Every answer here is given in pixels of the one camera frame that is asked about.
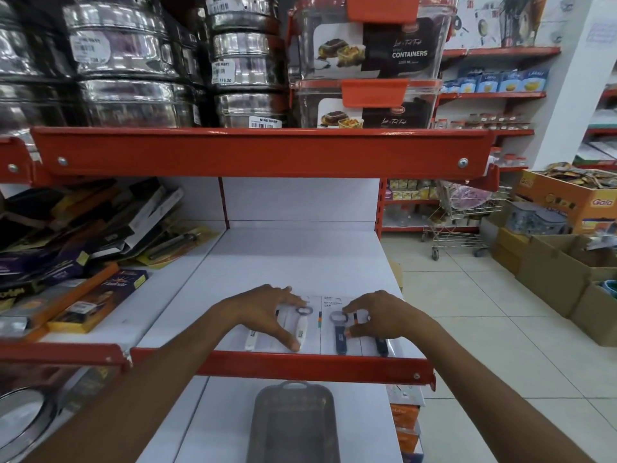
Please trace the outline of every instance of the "hand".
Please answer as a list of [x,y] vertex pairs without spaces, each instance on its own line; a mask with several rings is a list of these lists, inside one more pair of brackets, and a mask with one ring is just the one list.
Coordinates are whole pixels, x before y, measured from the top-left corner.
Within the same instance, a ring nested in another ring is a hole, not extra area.
[[229,297],[222,304],[235,325],[244,325],[249,330],[269,334],[294,352],[300,350],[296,337],[279,325],[274,316],[278,304],[298,307],[306,305],[305,301],[291,293],[291,286],[281,289],[264,284]]
[[405,336],[411,339],[409,336],[413,335],[412,327],[426,316],[404,300],[385,291],[361,295],[343,308],[343,311],[354,313],[360,309],[368,311],[371,318],[366,323],[346,329],[345,334],[350,338],[374,336],[381,340],[390,340]]

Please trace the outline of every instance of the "shopping cart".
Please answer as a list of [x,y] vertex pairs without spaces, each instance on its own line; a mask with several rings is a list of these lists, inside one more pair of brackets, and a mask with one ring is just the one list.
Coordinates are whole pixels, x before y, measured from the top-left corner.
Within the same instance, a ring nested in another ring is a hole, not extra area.
[[[439,249],[442,248],[472,248],[473,255],[481,257],[489,246],[480,238],[479,234],[455,232],[457,221],[473,216],[484,215],[501,211],[508,199],[511,187],[500,186],[499,190],[486,195],[478,192],[479,195],[465,197],[466,188],[455,183],[437,181],[437,192],[439,194],[439,208],[428,218],[428,226],[422,233],[422,241],[428,239],[429,234],[433,234],[433,260],[439,260]],[[439,215],[447,216],[445,222],[439,221]]]

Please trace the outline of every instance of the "person's left hand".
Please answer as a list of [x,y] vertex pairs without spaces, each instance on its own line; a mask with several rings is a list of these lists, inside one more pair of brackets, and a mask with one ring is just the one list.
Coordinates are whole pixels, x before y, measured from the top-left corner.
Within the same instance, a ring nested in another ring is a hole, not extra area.
[[221,303],[234,324],[269,334],[294,352],[300,350],[296,337],[279,325],[274,316],[278,304],[306,305],[305,301],[291,293],[291,286],[281,289],[266,284],[229,297]]

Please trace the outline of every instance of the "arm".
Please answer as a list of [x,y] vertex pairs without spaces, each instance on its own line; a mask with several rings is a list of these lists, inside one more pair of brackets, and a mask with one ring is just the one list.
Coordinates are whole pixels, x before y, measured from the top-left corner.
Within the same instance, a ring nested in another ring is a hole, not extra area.
[[348,336],[407,338],[431,361],[499,463],[593,463],[580,448],[497,375],[467,352],[434,319],[378,291],[343,309],[369,312]]
[[23,463],[134,463],[205,358],[236,325],[274,336],[290,350],[295,337],[274,318],[280,303],[305,305],[291,287],[264,285],[213,305],[190,327],[112,383]]

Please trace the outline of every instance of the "paper notice on pillar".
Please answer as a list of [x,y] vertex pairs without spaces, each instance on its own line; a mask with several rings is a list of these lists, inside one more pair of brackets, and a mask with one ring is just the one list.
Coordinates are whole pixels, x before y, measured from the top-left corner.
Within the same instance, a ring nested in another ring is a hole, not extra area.
[[587,35],[587,45],[593,47],[608,48],[617,42],[617,20],[602,19],[594,20]]

